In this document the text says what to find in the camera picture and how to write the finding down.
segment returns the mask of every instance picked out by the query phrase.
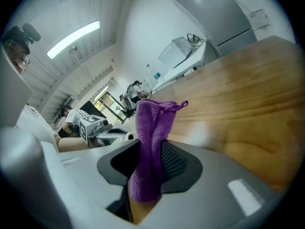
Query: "sticker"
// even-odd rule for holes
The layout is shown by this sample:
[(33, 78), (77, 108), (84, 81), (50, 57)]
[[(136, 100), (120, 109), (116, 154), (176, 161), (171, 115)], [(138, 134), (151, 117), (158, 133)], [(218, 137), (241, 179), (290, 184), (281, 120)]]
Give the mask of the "sticker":
[(242, 179), (229, 182), (228, 187), (245, 216), (254, 214), (265, 203), (265, 200)]
[(84, 120), (93, 123), (93, 122), (98, 121), (98, 120), (100, 120), (100, 119), (99, 119), (99, 118), (96, 118), (96, 117), (94, 117), (94, 116), (92, 116), (92, 115), (90, 115), (89, 117), (84, 118)]
[(63, 164), (63, 166), (68, 166), (68, 165), (72, 165), (76, 162), (80, 162), (81, 159), (78, 157), (74, 157), (74, 158), (68, 158), (68, 159), (64, 159), (61, 161), (61, 163)]
[(85, 142), (87, 143), (86, 128), (81, 121), (80, 121), (80, 135), (85, 140)]
[(160, 76), (161, 76), (161, 74), (158, 72), (154, 77), (156, 80), (158, 80)]

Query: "white shirt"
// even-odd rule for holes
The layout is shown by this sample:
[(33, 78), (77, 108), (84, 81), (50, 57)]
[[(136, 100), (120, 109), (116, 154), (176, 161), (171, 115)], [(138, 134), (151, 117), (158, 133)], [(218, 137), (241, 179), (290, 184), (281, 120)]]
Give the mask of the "white shirt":
[(130, 98), (134, 98), (134, 97), (137, 97), (138, 93), (141, 93), (141, 92), (142, 92), (141, 88), (138, 87), (137, 85), (130, 86), (129, 89), (128, 89), (127, 96), (130, 97)]
[(41, 142), (53, 144), (56, 152), (58, 152), (54, 138), (58, 134), (52, 130), (34, 107), (28, 105), (24, 106), (16, 126), (22, 130), (31, 132)]
[(81, 109), (71, 109), (67, 115), (66, 121), (73, 125), (80, 125), (80, 119), (89, 116), (89, 114)]

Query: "purple cloth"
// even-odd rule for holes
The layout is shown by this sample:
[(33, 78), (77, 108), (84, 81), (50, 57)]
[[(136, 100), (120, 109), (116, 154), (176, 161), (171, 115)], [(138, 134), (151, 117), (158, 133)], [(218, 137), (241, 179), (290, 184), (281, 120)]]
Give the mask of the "purple cloth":
[(130, 178), (130, 197), (137, 202), (150, 202), (160, 195), (165, 181), (161, 165), (161, 141), (167, 139), (172, 129), (176, 112), (188, 105), (183, 101), (157, 102), (142, 99), (137, 104), (136, 132), (141, 142), (140, 162)]

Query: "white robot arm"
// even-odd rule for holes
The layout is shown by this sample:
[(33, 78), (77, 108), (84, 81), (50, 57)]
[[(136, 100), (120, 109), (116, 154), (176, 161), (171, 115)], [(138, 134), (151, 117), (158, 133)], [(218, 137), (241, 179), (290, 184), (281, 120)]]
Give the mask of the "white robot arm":
[(90, 115), (80, 119), (80, 135), (89, 148), (92, 148), (90, 139), (95, 138), (98, 143), (105, 146), (112, 144), (115, 140), (127, 141), (134, 139), (134, 133), (123, 126), (114, 127), (106, 118)]

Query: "refrigerator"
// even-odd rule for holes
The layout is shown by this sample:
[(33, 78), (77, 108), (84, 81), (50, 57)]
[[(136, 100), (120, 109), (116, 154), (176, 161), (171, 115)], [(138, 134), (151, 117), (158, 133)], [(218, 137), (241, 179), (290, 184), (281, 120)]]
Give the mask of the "refrigerator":
[(221, 56), (257, 41), (235, 0), (172, 0), (206, 35)]

